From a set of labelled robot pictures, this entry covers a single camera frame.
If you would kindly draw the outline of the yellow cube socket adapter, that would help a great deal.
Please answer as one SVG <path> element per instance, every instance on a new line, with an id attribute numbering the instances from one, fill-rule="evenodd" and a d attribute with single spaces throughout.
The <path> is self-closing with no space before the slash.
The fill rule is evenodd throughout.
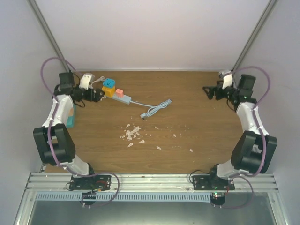
<path id="1" fill-rule="evenodd" d="M 102 87 L 102 91 L 105 92 L 105 96 L 111 98 L 111 97 L 114 96 L 114 94 L 115 94 L 115 92 L 116 92 L 116 88 L 115 88 L 115 86 L 113 86 L 112 88 L 108 88 L 108 87 L 103 86 L 103 87 Z"/>

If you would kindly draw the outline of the blue square plug adapter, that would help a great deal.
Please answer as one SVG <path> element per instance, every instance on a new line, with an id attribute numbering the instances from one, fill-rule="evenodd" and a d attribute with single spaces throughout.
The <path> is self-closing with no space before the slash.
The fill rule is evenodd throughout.
<path id="1" fill-rule="evenodd" d="M 115 84 L 115 80 L 111 78 L 106 78 L 103 82 L 103 86 L 110 89 L 112 89 L 115 86 Z"/>

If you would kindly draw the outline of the light blue power strip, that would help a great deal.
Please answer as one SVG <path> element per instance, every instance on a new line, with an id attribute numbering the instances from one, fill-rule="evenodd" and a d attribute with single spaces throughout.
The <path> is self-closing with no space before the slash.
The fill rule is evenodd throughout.
<path id="1" fill-rule="evenodd" d="M 112 96 L 112 99 L 116 100 L 116 101 L 119 101 L 119 102 L 122 102 L 122 103 L 125 103 L 127 105 L 129 105 L 131 100 L 132 100 L 132 98 L 130 96 L 123 95 L 122 97 L 118 97 L 116 94 L 114 94 Z"/>

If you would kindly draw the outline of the teal power strip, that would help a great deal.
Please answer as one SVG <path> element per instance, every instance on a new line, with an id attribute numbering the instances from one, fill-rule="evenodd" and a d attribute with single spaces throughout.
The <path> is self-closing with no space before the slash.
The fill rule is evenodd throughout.
<path id="1" fill-rule="evenodd" d="M 74 105 L 73 108 L 70 110 L 68 119 L 67 119 L 67 128 L 73 128 L 75 124 L 75 112 L 76 112 L 76 106 Z"/>

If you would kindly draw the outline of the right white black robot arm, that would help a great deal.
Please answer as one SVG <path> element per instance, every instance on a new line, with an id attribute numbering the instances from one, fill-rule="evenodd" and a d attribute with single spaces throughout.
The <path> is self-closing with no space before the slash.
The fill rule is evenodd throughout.
<path id="1" fill-rule="evenodd" d="M 232 151 L 231 159 L 210 169 L 207 182 L 214 190 L 229 184 L 240 175 L 254 177 L 265 173 L 278 144 L 277 138 L 269 135 L 264 128 L 258 102 L 252 97 L 256 78 L 242 75 L 236 87 L 233 85 L 232 74 L 221 73 L 220 78 L 216 86 L 204 86 L 202 89 L 208 99 L 225 98 L 233 105 L 243 133 Z"/>

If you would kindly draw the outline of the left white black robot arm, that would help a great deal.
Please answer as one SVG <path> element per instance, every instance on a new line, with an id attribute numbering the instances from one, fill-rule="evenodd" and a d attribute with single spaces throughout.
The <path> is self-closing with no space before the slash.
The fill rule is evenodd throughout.
<path id="1" fill-rule="evenodd" d="M 73 72 L 60 73 L 59 77 L 60 83 L 50 92 L 51 111 L 43 125 L 33 130 L 33 137 L 43 164 L 61 167 L 75 178 L 81 177 L 80 184 L 92 189 L 97 183 L 94 170 L 77 156 L 67 123 L 74 105 L 99 102 L 105 93 L 92 87 L 95 77 L 91 73 L 83 74 L 79 84 L 75 84 Z"/>

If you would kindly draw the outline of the pink small plug charger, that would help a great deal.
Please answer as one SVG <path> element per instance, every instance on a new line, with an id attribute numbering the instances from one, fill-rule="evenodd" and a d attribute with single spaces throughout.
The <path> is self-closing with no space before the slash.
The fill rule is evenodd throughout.
<path id="1" fill-rule="evenodd" d="M 122 89 L 116 89 L 115 93 L 116 93 L 117 97 L 119 97 L 119 98 L 124 97 L 124 91 Z"/>

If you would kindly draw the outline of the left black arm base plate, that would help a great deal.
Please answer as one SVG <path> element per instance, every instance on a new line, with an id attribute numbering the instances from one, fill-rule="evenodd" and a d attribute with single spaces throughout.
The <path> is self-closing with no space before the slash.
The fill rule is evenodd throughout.
<path id="1" fill-rule="evenodd" d="M 111 175 L 97 175 L 93 177 L 71 177 L 65 188 L 68 191 L 87 190 L 91 192 L 105 191 L 110 189 Z"/>

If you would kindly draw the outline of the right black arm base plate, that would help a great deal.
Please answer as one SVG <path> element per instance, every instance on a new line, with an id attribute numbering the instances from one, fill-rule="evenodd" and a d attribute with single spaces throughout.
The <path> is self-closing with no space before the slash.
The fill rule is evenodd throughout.
<path id="1" fill-rule="evenodd" d="M 196 170 L 190 173 L 189 180 L 193 185 L 193 189 L 197 191 L 227 191 L 235 190 L 235 185 L 231 184 L 228 180 L 219 178 L 216 175 L 208 173 L 197 173 Z"/>

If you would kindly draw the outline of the right aluminium corner post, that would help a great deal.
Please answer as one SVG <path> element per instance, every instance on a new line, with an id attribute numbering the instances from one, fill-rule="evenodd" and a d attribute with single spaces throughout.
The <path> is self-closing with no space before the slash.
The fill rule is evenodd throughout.
<path id="1" fill-rule="evenodd" d="M 247 53 L 249 52 L 251 46 L 255 42 L 256 38 L 258 37 L 260 31 L 264 27 L 265 23 L 267 22 L 270 14 L 274 10 L 275 6 L 277 5 L 278 0 L 269 0 L 265 9 L 263 10 L 258 22 L 256 23 L 253 31 L 251 32 L 246 44 L 244 45 L 238 59 L 236 60 L 232 70 L 236 70 L 239 68 L 241 63 L 243 62 L 244 58 L 246 57 Z"/>

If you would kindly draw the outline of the aluminium corner post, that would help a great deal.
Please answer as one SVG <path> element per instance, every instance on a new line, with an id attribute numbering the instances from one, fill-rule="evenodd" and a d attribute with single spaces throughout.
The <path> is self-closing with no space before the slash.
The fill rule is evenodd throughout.
<path id="1" fill-rule="evenodd" d="M 274 10 L 275 6 L 277 5 L 278 0 L 269 0 L 265 9 L 263 10 L 258 22 L 256 23 L 253 31 L 251 32 L 246 44 L 244 45 L 238 59 L 236 60 L 232 70 L 236 70 L 239 68 L 241 63 L 243 62 L 244 58 L 246 57 L 247 53 L 249 52 L 251 46 L 255 42 L 256 38 L 258 37 L 260 31 L 264 27 L 265 23 L 267 22 L 270 14 Z"/>
<path id="2" fill-rule="evenodd" d="M 36 16 L 39 24 L 41 25 L 44 33 L 46 34 L 47 39 L 49 40 L 52 48 L 55 51 L 55 54 L 57 57 L 64 59 L 63 53 L 45 19 L 45 17 L 43 16 L 43 13 L 40 9 L 40 7 L 38 6 L 38 3 L 36 0 L 27 0 L 28 4 L 30 5 L 34 15 Z"/>

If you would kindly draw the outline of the aluminium front rail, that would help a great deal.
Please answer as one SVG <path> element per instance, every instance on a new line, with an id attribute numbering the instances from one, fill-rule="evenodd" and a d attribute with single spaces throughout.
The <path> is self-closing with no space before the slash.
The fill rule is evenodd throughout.
<path id="1" fill-rule="evenodd" d="M 189 182 L 188 174 L 134 174 L 119 173 L 121 193 L 197 193 Z M 31 191 L 65 191 L 66 183 L 71 180 L 68 173 L 31 173 L 26 190 Z M 279 192 L 272 174 L 261 174 L 247 178 L 254 192 Z"/>

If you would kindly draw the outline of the left aluminium corner post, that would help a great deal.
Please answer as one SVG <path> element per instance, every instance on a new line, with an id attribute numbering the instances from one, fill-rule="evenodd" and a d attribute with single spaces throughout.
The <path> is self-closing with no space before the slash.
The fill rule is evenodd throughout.
<path id="1" fill-rule="evenodd" d="M 34 15 L 36 16 L 39 24 L 41 25 L 44 33 L 46 34 L 47 39 L 49 40 L 52 48 L 55 51 L 55 54 L 57 57 L 64 59 L 63 53 L 45 19 L 45 17 L 43 16 L 43 13 L 40 9 L 40 7 L 38 6 L 38 3 L 36 0 L 27 0 L 28 4 L 30 5 Z"/>

